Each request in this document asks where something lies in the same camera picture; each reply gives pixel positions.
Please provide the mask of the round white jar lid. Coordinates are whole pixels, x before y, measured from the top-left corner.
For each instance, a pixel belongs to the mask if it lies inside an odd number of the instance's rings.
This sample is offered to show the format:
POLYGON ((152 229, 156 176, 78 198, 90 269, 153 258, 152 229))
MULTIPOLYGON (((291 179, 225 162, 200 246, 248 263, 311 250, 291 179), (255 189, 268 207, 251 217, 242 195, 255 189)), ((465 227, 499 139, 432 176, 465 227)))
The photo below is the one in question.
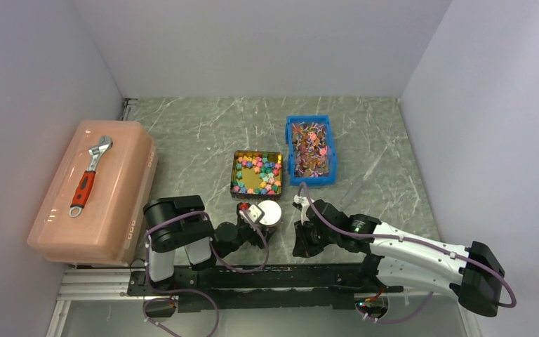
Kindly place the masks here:
POLYGON ((264 200, 258 204, 258 208, 262 211, 262 217, 259 220, 260 224, 271 227, 281 222, 282 210, 277 202, 264 200))

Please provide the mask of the tin of star candies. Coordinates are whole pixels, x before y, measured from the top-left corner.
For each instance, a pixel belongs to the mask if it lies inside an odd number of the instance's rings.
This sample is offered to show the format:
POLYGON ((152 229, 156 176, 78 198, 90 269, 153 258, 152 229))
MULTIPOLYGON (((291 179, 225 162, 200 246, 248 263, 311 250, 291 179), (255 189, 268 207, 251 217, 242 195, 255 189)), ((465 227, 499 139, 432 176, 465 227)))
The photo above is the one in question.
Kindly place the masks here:
POLYGON ((229 193, 233 199, 278 201, 284 189, 280 152, 237 150, 232 160, 229 193))

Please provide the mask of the blue bin of lollipops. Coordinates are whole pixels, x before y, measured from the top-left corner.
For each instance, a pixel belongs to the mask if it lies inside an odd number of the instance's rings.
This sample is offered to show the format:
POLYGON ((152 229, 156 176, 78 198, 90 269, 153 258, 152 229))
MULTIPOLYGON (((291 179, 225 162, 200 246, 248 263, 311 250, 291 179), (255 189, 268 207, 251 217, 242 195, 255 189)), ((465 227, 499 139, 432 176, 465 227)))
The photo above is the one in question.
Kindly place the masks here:
POLYGON ((288 116, 285 140, 290 185, 325 186, 335 183, 338 160, 329 116, 288 116))

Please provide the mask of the small clear glass jar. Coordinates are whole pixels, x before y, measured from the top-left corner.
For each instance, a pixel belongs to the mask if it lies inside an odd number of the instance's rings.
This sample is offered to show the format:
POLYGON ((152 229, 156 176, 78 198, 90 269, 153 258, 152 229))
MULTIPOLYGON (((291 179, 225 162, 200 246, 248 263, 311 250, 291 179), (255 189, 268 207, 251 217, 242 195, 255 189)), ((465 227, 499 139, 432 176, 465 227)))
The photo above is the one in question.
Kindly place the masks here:
POLYGON ((281 227, 281 223, 274 223, 270 225, 262 224, 262 228, 265 232, 274 233, 281 227))

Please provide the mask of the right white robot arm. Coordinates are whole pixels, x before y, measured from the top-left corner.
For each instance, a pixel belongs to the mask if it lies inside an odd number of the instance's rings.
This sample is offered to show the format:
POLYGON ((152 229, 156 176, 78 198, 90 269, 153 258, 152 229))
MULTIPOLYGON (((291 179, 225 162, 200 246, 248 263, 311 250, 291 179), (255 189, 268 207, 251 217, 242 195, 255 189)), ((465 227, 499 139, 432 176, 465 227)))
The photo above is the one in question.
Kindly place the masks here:
POLYGON ((466 310, 495 317, 501 307, 505 271, 492 250, 446 244, 404 232, 378 218, 346 215, 322 199, 296 196, 293 256, 311 258, 336 245, 365 255, 359 283, 367 291, 401 286, 456 298, 466 310))

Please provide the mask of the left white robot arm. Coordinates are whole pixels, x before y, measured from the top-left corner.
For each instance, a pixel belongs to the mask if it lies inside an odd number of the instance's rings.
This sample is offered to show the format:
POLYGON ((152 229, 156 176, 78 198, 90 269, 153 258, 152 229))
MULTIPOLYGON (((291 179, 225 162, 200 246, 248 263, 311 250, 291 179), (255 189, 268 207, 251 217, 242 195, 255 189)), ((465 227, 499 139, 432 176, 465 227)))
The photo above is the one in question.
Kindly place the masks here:
POLYGON ((269 240, 281 222, 277 202, 241 202, 236 206, 237 220, 214 226, 199 195, 154 199, 143 208, 147 221, 145 233, 146 286, 157 295, 168 293, 174 283, 175 251, 184 249, 189 266, 205 270, 224 265, 241 274, 262 270, 269 262, 269 240), (261 265, 249 269, 236 267, 224 257, 248 243, 265 252, 261 265))

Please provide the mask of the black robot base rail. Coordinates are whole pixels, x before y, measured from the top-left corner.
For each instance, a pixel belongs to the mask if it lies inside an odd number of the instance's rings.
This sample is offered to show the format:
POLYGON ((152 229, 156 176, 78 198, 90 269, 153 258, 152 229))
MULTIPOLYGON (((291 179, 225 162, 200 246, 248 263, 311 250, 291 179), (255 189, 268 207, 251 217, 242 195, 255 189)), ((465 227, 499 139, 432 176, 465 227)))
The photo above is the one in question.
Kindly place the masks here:
POLYGON ((360 273, 358 263, 268 265, 264 270, 241 274, 216 266, 193 271, 175 267, 174 275, 155 286, 163 291, 196 289, 200 294, 176 296, 178 312, 193 313, 218 307, 270 309, 330 307, 352 310, 363 297, 379 290, 376 281, 360 273))

